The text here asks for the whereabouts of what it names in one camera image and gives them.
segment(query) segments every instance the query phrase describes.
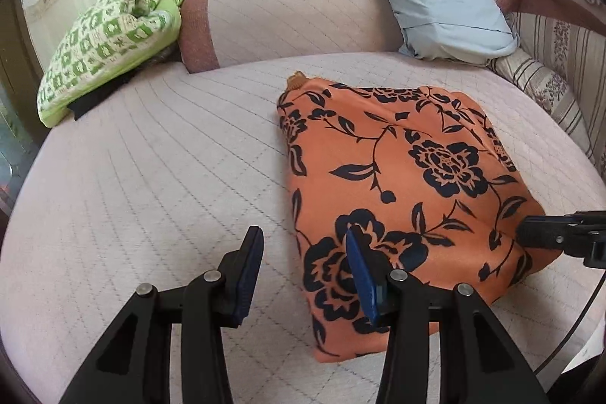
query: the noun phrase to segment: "silver screw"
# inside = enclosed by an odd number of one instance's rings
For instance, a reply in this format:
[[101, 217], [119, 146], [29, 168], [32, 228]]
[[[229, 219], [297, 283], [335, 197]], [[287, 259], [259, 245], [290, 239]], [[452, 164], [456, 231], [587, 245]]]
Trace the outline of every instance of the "silver screw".
[[456, 291], [461, 293], [463, 296], [471, 296], [473, 294], [473, 287], [467, 283], [461, 283], [456, 287]]
[[134, 292], [139, 296], [147, 296], [153, 291], [153, 285], [150, 283], [141, 283], [137, 286], [137, 289]]
[[394, 281], [405, 281], [408, 279], [408, 273], [406, 271], [402, 271], [401, 269], [394, 269], [391, 273], [389, 273], [389, 277]]
[[218, 281], [219, 279], [221, 279], [221, 271], [217, 271], [216, 269], [213, 269], [211, 271], [206, 271], [204, 273], [204, 280], [207, 283], [214, 283], [214, 282]]

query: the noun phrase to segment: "striped cushion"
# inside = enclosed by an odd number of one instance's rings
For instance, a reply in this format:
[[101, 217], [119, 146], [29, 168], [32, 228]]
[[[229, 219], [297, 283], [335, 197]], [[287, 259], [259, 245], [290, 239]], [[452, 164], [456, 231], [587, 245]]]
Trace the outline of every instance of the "striped cushion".
[[606, 38], [553, 18], [512, 13], [522, 49], [566, 79], [587, 126], [596, 168], [606, 180]]
[[537, 102], [593, 162], [581, 109], [562, 76], [520, 48], [507, 57], [494, 59], [492, 69]]

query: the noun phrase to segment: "folded orange cloth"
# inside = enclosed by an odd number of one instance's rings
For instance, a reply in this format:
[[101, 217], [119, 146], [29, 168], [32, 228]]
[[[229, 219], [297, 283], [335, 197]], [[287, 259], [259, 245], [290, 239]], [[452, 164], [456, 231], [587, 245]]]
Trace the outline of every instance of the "folded orange cloth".
[[557, 257], [513, 240], [525, 216], [544, 212], [465, 94], [355, 88], [300, 72], [289, 88], [278, 113], [320, 362], [387, 347], [387, 330], [360, 307], [348, 228], [394, 268], [441, 288], [470, 283], [487, 303]]

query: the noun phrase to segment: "green pillow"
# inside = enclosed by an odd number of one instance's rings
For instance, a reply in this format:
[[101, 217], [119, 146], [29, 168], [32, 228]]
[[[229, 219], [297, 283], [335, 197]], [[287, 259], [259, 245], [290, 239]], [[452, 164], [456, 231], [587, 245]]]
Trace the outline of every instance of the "green pillow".
[[173, 43], [183, 0], [99, 0], [61, 40], [37, 95], [40, 120], [54, 127], [69, 103]]

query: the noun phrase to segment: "couch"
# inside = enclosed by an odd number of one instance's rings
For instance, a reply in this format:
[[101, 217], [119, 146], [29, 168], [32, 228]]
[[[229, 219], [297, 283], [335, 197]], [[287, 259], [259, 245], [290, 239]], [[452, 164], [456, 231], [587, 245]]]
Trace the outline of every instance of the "couch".
[[[311, 356], [275, 112], [295, 70], [354, 86], [463, 91], [483, 106], [547, 214], [606, 209], [593, 165], [519, 89], [488, 69], [394, 52], [401, 34], [385, 0], [186, 0], [182, 16], [183, 63], [144, 70], [77, 122], [53, 129], [14, 208], [0, 257], [0, 331], [44, 404], [59, 401], [139, 283], [189, 283], [234, 250], [248, 225], [262, 227], [266, 251], [249, 317], [223, 332], [235, 401], [373, 401], [382, 354], [323, 365]], [[532, 367], [558, 345], [600, 275], [560, 256], [493, 305]], [[598, 297], [539, 374], [545, 387], [605, 309]], [[173, 403], [182, 402], [179, 350], [176, 339]]]

